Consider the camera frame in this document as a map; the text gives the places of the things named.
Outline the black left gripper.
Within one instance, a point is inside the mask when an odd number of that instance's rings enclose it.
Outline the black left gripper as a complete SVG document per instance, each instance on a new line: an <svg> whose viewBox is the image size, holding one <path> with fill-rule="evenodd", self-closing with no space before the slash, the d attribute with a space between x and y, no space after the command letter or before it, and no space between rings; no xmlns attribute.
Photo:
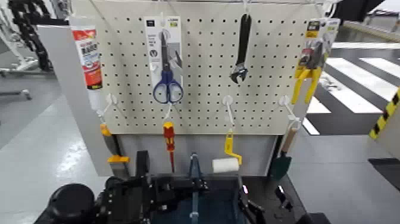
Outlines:
<svg viewBox="0 0 400 224"><path fill-rule="evenodd" d="M99 194L99 223L151 223L155 204L178 203L193 193L209 191L201 178L146 177L150 170L147 150L136 153L136 176L123 180L112 176Z"/></svg>

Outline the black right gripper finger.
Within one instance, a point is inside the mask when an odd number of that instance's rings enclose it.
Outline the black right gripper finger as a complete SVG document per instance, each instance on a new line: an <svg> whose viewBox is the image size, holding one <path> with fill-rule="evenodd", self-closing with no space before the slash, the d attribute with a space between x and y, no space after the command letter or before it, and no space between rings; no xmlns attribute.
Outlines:
<svg viewBox="0 0 400 224"><path fill-rule="evenodd" d="M284 188L281 185L278 185L275 190L274 190L275 196L278 198L280 201L280 209L287 210L289 212L292 211L293 205L292 205L292 199L291 197L286 193Z"/></svg>
<svg viewBox="0 0 400 224"><path fill-rule="evenodd" d="M238 205L242 213L246 216L247 220L251 224L266 224L264 208L248 198L248 189L242 183L239 184Z"/></svg>

